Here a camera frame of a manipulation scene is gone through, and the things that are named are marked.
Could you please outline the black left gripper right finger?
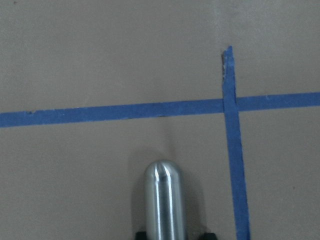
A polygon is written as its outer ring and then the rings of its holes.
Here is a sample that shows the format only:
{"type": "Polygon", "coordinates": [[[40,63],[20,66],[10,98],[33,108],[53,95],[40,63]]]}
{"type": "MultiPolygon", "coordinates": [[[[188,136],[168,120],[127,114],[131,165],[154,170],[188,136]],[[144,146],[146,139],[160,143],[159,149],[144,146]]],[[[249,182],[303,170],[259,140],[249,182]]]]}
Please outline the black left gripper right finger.
{"type": "Polygon", "coordinates": [[[201,236],[201,240],[217,240],[217,236],[213,232],[205,232],[201,236]]]}

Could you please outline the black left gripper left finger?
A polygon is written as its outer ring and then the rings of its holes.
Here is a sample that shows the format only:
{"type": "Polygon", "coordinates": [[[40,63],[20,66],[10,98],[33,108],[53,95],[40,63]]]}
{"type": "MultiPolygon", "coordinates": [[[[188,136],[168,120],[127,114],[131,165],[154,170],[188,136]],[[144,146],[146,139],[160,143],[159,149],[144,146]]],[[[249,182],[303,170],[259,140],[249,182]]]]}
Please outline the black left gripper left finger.
{"type": "Polygon", "coordinates": [[[147,233],[145,231],[136,232],[134,240],[147,240],[147,233]]]}

